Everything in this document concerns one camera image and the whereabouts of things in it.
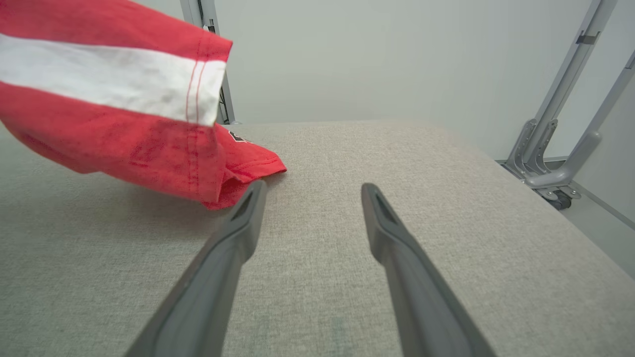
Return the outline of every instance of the red t-shirt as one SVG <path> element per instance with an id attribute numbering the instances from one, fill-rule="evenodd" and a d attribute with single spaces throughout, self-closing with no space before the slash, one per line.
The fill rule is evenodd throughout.
<path id="1" fill-rule="evenodd" d="M 127 0 L 4 0 L 0 119 L 74 171 L 231 206 L 286 168 L 215 122 L 230 48 Z"/>

